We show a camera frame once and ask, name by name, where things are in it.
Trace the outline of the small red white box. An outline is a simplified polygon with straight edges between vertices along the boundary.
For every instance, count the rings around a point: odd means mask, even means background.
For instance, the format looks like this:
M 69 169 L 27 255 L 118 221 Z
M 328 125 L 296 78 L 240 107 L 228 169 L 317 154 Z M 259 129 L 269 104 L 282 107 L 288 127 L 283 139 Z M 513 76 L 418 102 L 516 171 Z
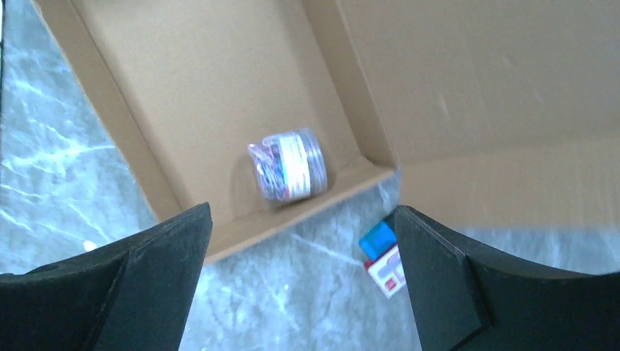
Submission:
M 362 249 L 368 257 L 364 267 L 386 298 L 392 298 L 406 287 L 407 282 L 397 244 L 382 254 L 378 254 L 377 250 L 371 249 L 368 245 Z

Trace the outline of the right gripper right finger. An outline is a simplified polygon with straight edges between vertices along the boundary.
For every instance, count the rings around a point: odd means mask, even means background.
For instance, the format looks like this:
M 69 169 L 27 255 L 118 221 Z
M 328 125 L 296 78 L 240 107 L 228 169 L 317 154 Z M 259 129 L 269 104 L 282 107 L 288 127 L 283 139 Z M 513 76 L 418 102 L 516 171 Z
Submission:
M 525 260 L 400 205 L 393 229 L 423 350 L 617 350 L 619 274 Z

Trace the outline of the brown cardboard box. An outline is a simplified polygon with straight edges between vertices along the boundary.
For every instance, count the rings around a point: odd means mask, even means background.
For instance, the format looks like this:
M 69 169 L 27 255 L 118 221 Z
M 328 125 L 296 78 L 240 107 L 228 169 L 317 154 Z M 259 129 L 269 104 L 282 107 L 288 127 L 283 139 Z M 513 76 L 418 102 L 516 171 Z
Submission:
M 151 210 L 220 260 L 401 171 L 452 228 L 619 223 L 617 1 L 36 1 Z M 296 129 L 328 190 L 271 208 L 247 146 Z

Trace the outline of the black blue marker pen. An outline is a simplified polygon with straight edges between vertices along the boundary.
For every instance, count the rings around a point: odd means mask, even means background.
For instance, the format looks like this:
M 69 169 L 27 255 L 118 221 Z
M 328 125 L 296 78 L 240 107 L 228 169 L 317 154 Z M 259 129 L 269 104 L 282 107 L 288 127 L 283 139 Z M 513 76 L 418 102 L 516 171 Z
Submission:
M 367 258 L 375 261 L 397 243 L 397 238 L 390 225 L 381 221 L 372 227 L 359 241 L 358 245 Z

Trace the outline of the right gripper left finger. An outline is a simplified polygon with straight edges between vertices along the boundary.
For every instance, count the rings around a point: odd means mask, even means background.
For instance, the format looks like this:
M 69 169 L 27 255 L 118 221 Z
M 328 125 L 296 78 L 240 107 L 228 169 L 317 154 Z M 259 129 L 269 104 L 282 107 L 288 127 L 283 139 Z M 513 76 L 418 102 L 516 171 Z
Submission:
M 177 350 L 213 222 L 202 203 L 84 254 L 1 275 L 3 350 Z

